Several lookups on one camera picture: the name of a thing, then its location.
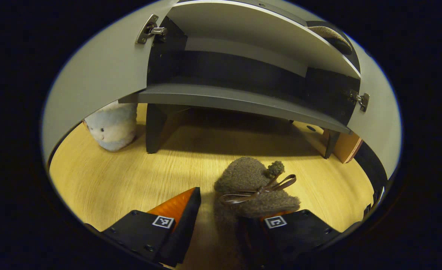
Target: brown plush toy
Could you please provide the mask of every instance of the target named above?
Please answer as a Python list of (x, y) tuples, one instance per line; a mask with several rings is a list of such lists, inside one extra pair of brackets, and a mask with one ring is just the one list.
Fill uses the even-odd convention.
[(281, 161), (273, 162), (266, 169), (259, 160), (243, 157), (233, 161), (214, 183), (214, 216), (219, 252), (226, 258), (224, 268), (247, 268), (235, 236), (238, 217), (265, 218), (299, 209), (299, 199), (283, 190), (294, 183), (296, 177), (292, 174), (278, 183), (276, 180), (282, 173)]

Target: screw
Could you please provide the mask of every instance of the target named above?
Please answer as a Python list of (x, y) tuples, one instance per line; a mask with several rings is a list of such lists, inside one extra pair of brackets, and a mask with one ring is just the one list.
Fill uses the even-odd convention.
[(153, 252), (154, 251), (154, 248), (151, 246), (151, 245), (146, 245), (146, 246), (144, 246), (144, 248), (147, 250), (147, 251), (149, 251), (149, 252)]

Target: brown ribbon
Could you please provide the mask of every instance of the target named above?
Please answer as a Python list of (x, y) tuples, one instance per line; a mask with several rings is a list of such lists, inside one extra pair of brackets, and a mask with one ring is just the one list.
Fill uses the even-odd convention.
[(291, 186), (293, 183), (296, 182), (296, 175), (290, 174), (290, 175), (286, 176), (286, 178), (284, 178), (284, 180), (279, 183), (276, 183), (276, 179), (277, 178), (273, 178), (271, 181), (269, 181), (269, 183), (266, 186), (262, 186), (262, 187), (258, 188), (257, 190), (233, 189), (232, 190), (233, 192), (242, 192), (243, 194), (242, 193), (240, 193), (240, 194), (236, 194), (236, 193), (225, 194), (225, 195), (222, 195), (219, 199), (220, 199), (221, 203), (223, 203), (224, 205), (231, 205), (231, 204), (246, 202), (246, 201), (256, 198), (257, 196), (259, 196), (262, 193), (278, 191), (278, 190), (282, 190), (284, 188), (287, 188), (288, 186)]

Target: plush toy on shelf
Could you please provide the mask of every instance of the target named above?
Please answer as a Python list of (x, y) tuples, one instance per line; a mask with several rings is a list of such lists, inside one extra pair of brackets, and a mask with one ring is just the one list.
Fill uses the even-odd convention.
[(238, 217), (261, 219), (299, 209), (299, 199), (283, 190), (296, 181), (296, 176), (291, 174), (278, 183), (277, 178), (282, 173), (281, 161), (273, 162), (266, 169), (257, 159), (241, 157), (233, 161), (214, 184), (214, 216), (222, 247), (220, 253), (231, 258), (223, 261), (226, 269), (246, 269), (235, 233)]
[(96, 142), (108, 151), (130, 144), (136, 134), (137, 103), (112, 102), (84, 118)]

